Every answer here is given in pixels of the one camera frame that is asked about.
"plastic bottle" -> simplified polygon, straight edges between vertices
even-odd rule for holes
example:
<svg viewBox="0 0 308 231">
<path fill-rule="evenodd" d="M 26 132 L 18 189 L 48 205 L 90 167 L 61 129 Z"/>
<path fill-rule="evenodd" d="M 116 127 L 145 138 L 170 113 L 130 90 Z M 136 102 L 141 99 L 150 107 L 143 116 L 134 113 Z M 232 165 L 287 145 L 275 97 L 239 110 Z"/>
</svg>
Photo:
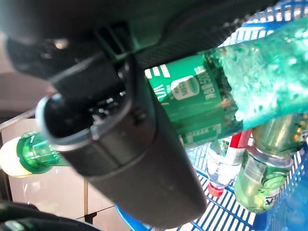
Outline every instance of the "plastic bottle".
<svg viewBox="0 0 308 231">
<path fill-rule="evenodd" d="M 192 165 L 198 170 L 206 171 L 206 154 L 210 144 L 198 146 L 186 151 L 186 154 L 191 161 Z"/>
<path fill-rule="evenodd" d="M 234 185 L 237 202 L 253 213 L 272 208 L 292 164 L 291 158 L 277 158 L 248 146 Z"/>
<path fill-rule="evenodd" d="M 25 177 L 68 166 L 64 158 L 36 131 L 6 142 L 0 149 L 0 166 L 8 175 Z"/>
<path fill-rule="evenodd" d="M 240 171 L 250 134 L 251 130 L 247 130 L 211 143 L 206 170 L 210 179 L 208 190 L 213 196 L 220 197 Z"/>
<path fill-rule="evenodd" d="M 252 129 L 255 147 L 278 158 L 292 158 L 306 142 L 308 114 L 290 114 Z"/>
<path fill-rule="evenodd" d="M 145 71 L 186 148 L 308 111 L 308 18 Z"/>
</svg>

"water droplet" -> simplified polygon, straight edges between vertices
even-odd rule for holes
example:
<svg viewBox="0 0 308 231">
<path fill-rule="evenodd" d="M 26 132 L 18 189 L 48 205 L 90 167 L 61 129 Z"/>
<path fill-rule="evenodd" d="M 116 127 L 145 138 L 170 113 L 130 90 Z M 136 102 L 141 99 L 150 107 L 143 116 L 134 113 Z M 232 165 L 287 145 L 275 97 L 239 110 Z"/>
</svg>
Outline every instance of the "water droplet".
<svg viewBox="0 0 308 231">
<path fill-rule="evenodd" d="M 301 31 L 297 31 L 296 33 L 295 33 L 295 38 L 302 38 L 302 32 Z"/>
<path fill-rule="evenodd" d="M 303 38 L 307 38 L 308 37 L 308 31 L 305 31 L 304 33 L 303 33 Z"/>
<path fill-rule="evenodd" d="M 240 111 L 237 111 L 237 112 L 235 113 L 235 119 L 236 119 L 236 121 L 242 121 L 242 120 L 244 119 L 243 113 L 240 112 Z"/>
<path fill-rule="evenodd" d="M 297 62 L 297 59 L 296 59 L 296 58 L 291 58 L 291 59 L 289 59 L 289 64 L 290 64 L 290 65 L 294 65 L 294 64 L 296 64 L 296 62 Z"/>
<path fill-rule="evenodd" d="M 308 39 L 303 39 L 303 43 L 305 46 L 308 46 Z"/>
</svg>

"blue wire basket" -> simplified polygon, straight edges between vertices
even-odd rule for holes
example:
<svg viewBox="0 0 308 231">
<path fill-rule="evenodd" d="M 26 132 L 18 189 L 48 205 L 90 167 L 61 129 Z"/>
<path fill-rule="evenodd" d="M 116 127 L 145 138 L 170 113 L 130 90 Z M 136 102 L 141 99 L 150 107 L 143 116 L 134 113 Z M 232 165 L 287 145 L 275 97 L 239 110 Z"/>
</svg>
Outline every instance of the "blue wire basket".
<svg viewBox="0 0 308 231">
<path fill-rule="evenodd" d="M 263 12 L 256 13 L 238 28 L 221 46 L 253 40 L 271 34 L 289 21 L 308 15 L 308 1 L 284 0 Z M 207 200 L 207 210 L 198 219 L 172 231 L 295 231 L 308 230 L 308 147 L 305 154 L 294 155 L 294 165 L 286 179 L 273 209 L 262 213 L 251 213 L 242 207 L 234 196 L 233 184 L 228 186 L 219 198 L 208 192 L 206 175 L 206 150 L 208 145 L 191 149 L 187 152 L 196 169 Z M 154 231 L 117 207 L 123 220 L 133 231 Z"/>
</svg>

